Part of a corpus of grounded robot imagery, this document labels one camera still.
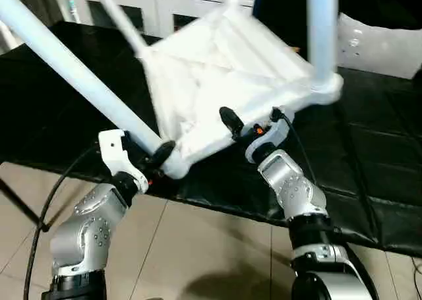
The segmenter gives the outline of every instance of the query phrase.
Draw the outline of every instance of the white cabinet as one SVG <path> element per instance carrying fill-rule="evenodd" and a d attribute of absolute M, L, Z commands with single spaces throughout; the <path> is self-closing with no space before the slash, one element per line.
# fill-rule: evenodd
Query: white cabinet
<path fill-rule="evenodd" d="M 156 0 L 156 4 L 162 38 L 174 33 L 190 21 L 221 7 L 220 2 L 205 0 Z M 247 13 L 252 13 L 252 7 L 242 6 L 241 8 Z"/>
<path fill-rule="evenodd" d="M 73 0 L 80 22 L 113 28 L 114 23 L 99 0 Z M 114 0 L 140 32 L 164 38 L 190 21 L 202 17 L 223 0 Z M 253 0 L 241 0 L 241 8 L 252 13 Z"/>
<path fill-rule="evenodd" d="M 73 0 L 80 22 L 112 28 L 114 23 L 104 11 L 99 0 Z M 160 27 L 157 24 L 155 0 L 114 0 L 132 20 L 136 28 L 146 35 L 159 36 Z"/>

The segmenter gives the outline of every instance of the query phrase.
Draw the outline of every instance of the black cable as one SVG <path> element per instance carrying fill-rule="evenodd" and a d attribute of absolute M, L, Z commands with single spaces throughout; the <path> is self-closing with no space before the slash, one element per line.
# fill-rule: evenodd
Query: black cable
<path fill-rule="evenodd" d="M 49 208 L 49 205 L 51 204 L 51 201 L 53 200 L 53 197 L 55 193 L 57 192 L 58 188 L 62 184 L 62 182 L 65 180 L 65 178 L 68 176 L 68 174 L 72 171 L 72 169 L 91 151 L 95 150 L 98 146 L 94 145 L 89 147 L 87 150 L 85 150 L 81 155 L 78 156 L 78 158 L 66 169 L 66 171 L 60 176 L 60 178 L 56 181 L 53 188 L 51 189 L 50 193 L 48 194 L 47 199 L 45 200 L 44 206 L 41 211 L 40 216 L 40 222 L 37 225 L 37 228 L 35 230 L 34 238 L 32 240 L 32 247 L 28 259 L 28 267 L 26 269 L 26 275 L 25 275 L 25 285 L 24 285 L 24 300 L 28 300 L 29 296 L 29 288 L 31 283 L 31 275 L 32 275 L 32 268 L 34 267 L 34 261 L 35 261 L 35 253 L 38 246 L 38 240 L 40 238 L 40 232 L 42 229 L 42 225 L 44 223 L 45 215 L 47 214 L 47 210 Z"/>
<path fill-rule="evenodd" d="M 309 169 L 309 173 L 311 174 L 312 182 L 316 185 L 317 184 L 317 179 L 316 179 L 315 173 L 314 173 L 314 171 L 312 169 L 311 162 L 309 161 L 308 155 L 307 155 L 307 153 L 305 151 L 305 147 L 303 147 L 301 138 L 297 134 L 295 128 L 293 127 L 293 124 L 291 124 L 291 122 L 290 122 L 289 118 L 287 117 L 287 115 L 284 114 L 284 113 L 282 113 L 282 117 L 283 117 L 283 120 L 286 121 L 286 123 L 287 123 L 289 129 L 292 131 L 293 135 L 295 136 L 296 141 L 299 144 L 299 147 L 300 147 L 301 152 L 303 154 L 303 157 L 305 158 L 306 164 L 307 164 L 308 169 Z"/>
<path fill-rule="evenodd" d="M 417 292 L 417 298 L 419 300 L 422 300 L 421 292 L 420 292 L 419 288 L 417 287 L 417 283 L 416 283 L 416 274 L 422 275 L 422 264 L 416 265 L 415 259 L 413 259 L 413 257 L 411 257 L 411 263 L 413 264 L 413 267 L 414 267 L 413 283 L 415 284 L 415 289 L 416 289 L 416 292 Z"/>

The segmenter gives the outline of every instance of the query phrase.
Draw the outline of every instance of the black padded table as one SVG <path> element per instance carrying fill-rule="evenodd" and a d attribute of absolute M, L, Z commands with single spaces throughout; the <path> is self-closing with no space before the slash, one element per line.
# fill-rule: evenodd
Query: black padded table
<path fill-rule="evenodd" d="M 118 31 L 64 22 L 52 31 L 157 131 L 142 65 Z M 308 107 L 293 123 L 328 211 L 349 242 L 422 256 L 422 84 L 339 72 L 345 80 L 341 100 Z M 99 131 L 114 128 L 25 45 L 0 57 L 0 73 L 2 162 L 61 173 Z M 282 148 L 306 173 L 292 136 Z M 73 176 L 99 181 L 107 169 L 93 153 Z M 195 164 L 180 181 L 164 179 L 151 193 L 286 225 L 274 193 L 237 145 Z"/>

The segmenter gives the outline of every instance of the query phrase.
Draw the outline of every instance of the white metal leg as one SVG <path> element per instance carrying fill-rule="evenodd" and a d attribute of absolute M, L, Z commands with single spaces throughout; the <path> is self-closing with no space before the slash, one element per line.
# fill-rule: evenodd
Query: white metal leg
<path fill-rule="evenodd" d="M 127 107 L 92 71 L 65 47 L 19 0 L 0 0 L 0 20 L 10 26 L 26 44 L 120 129 L 152 154 L 162 139 Z M 172 178 L 189 170 L 178 151 L 163 166 Z"/>

